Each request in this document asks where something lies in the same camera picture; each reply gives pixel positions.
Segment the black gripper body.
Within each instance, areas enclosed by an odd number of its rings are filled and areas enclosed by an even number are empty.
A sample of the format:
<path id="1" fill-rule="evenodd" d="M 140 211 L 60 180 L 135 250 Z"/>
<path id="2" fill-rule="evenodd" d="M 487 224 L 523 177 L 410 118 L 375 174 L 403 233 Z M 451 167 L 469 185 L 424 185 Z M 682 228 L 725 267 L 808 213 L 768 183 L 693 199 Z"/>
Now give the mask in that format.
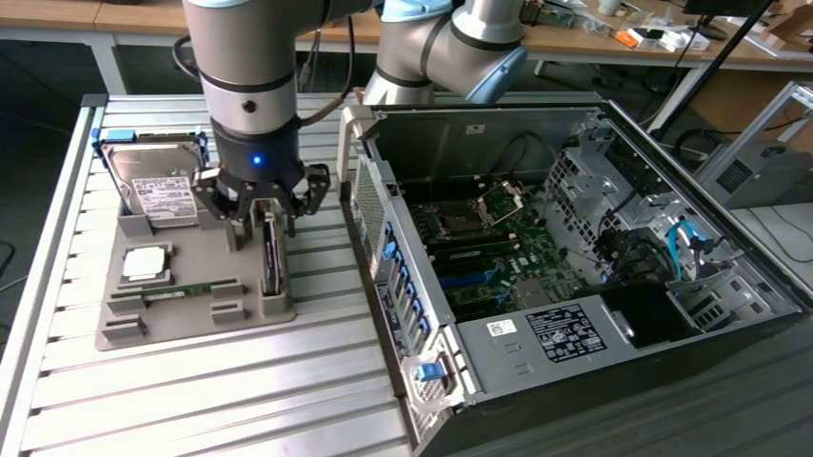
<path id="1" fill-rule="evenodd" d="M 300 118 L 291 118 L 276 130 L 248 134 L 227 129 L 211 119 L 220 165 L 226 172 L 254 183 L 278 182 L 292 189 L 304 176 L 299 156 Z"/>

